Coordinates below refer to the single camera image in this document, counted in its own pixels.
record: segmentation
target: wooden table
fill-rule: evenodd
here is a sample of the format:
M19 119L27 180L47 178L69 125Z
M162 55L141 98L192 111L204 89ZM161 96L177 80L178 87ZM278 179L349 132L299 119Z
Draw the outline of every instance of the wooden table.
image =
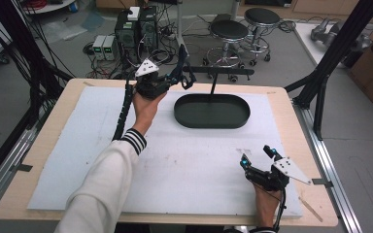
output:
M124 81L74 79L67 84L29 153L23 160L23 164L31 165L33 169L30 172L18 171L0 201L0 219L59 220L62 218L63 212L32 211L27 210L26 207L38 183L45 162L51 154L69 115L73 112L81 92L86 86L124 87ZM175 89L182 89L182 87L180 85L171 87L171 90ZM191 90L210 92L211 85L195 83ZM222 92L265 94L269 99L285 154L296 162L298 167L308 178L315 179L321 177L294 109L289 101L289 97L283 88L218 84L216 93ZM304 215L300 218L282 219L282 225L335 226L338 223L332 203L323 185L307 185L300 182L295 182L295 185ZM254 216L122 213L119 221L174 224L256 225Z

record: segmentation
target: human hand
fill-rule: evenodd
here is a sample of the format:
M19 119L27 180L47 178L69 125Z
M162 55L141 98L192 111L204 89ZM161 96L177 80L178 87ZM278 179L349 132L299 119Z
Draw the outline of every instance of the human hand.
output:
M281 191L266 191L258 184L253 183L253 185L256 195L258 227L273 227L275 210L281 200Z
M153 123L159 102L166 95L166 92L150 100L142 97L141 94L135 93L132 102L134 103L136 120L132 128L136 129L142 135L145 135Z

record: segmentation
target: black tray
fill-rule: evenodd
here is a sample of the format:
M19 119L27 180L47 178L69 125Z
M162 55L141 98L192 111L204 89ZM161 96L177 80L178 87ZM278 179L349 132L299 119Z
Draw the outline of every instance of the black tray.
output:
M174 106L177 122L188 128L239 128L251 110L241 97L230 94L188 94Z

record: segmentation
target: gray floor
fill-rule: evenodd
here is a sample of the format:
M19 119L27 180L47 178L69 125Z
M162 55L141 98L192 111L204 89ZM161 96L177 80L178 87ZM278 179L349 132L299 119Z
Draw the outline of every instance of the gray floor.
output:
M43 23L65 20L67 26L86 24L88 32L71 41L51 43L51 48L77 77L85 77L91 71L90 62L82 48L98 34L113 33L115 22L105 20L85 9L77 14L58 11L42 17ZM199 18L185 20L185 29ZM194 29L185 34L204 33L207 25L196 22ZM295 33L274 30L267 37L272 45L271 61L260 60L254 67L255 74L248 81L240 77L236 84L286 86L307 75L315 67ZM201 65L203 54L217 42L211 37L185 37L192 65ZM251 56L243 53L248 61ZM161 66L170 71L172 66ZM209 83L205 75L197 75L200 83ZM231 83L219 76L219 83ZM299 90L291 92L290 97ZM28 108L28 85L13 63L0 64L0 146ZM347 75L346 69L336 69L331 75L325 99L322 124L323 141L331 155L341 182L347 192L363 232L373 232L373 104ZM0 232L52 232L55 221L4 221L0 220ZM174 232L157 227L156 232ZM287 227L280 232L344 232L342 224L334 228Z

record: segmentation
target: striped sleeve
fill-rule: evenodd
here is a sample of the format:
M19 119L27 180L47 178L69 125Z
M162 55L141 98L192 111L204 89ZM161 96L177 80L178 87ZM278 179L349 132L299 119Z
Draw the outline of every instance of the striped sleeve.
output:
M147 146L147 140L145 140L144 136L134 128L126 130L126 133L120 140L126 141L132 145L138 155Z
M277 231L271 227L257 227L256 229L252 229L250 233L276 233Z

